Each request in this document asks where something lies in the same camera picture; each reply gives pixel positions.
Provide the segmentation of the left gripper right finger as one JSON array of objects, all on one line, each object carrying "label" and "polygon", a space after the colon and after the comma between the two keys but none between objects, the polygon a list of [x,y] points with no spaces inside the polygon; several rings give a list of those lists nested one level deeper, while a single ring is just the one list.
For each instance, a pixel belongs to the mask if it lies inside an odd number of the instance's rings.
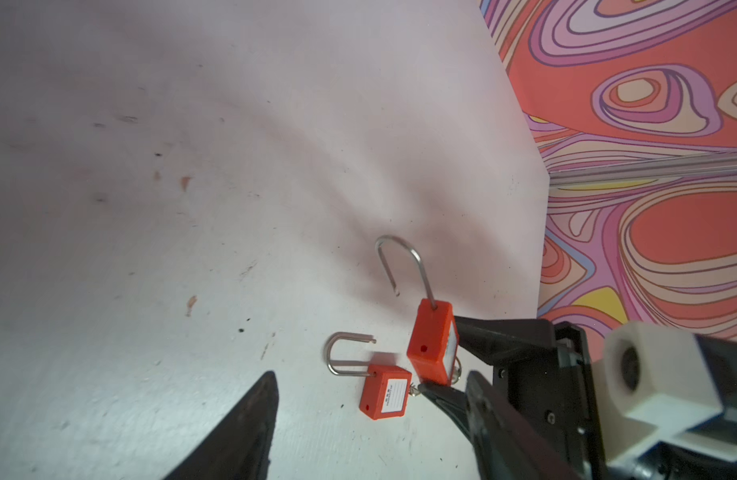
[{"label": "left gripper right finger", "polygon": [[560,456],[479,372],[465,389],[418,386],[469,440],[482,479],[558,479]]}]

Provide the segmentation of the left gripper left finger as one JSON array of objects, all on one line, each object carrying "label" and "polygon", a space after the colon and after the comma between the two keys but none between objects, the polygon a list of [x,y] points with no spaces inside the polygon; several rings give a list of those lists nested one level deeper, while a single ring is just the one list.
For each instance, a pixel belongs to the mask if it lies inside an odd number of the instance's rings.
[{"label": "left gripper left finger", "polygon": [[266,480],[280,392],[268,371],[168,479]]}]

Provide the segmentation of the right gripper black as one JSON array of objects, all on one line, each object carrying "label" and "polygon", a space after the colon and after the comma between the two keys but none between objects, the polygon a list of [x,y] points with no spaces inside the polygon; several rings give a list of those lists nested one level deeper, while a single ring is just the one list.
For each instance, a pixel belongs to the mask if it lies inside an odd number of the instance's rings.
[{"label": "right gripper black", "polygon": [[585,333],[545,319],[457,316],[459,346],[492,367],[492,385],[583,479],[602,478],[602,440]]}]

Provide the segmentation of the red padlock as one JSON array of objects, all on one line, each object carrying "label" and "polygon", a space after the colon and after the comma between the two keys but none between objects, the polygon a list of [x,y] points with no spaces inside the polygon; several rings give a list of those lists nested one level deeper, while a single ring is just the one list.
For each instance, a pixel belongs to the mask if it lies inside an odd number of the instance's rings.
[{"label": "red padlock", "polygon": [[389,242],[399,245],[410,254],[424,288],[424,298],[417,308],[406,356],[421,383],[452,386],[458,380],[456,372],[459,346],[453,306],[434,296],[418,250],[398,236],[382,235],[376,239],[374,249],[394,294],[400,294],[399,287],[383,252],[384,244]]},{"label": "red padlock", "polygon": [[332,351],[338,342],[376,344],[375,337],[352,332],[336,332],[330,335],[324,345],[326,367],[334,376],[364,380],[358,407],[368,418],[384,420],[403,417],[408,399],[412,396],[411,372],[398,365],[336,359],[332,356]]}]

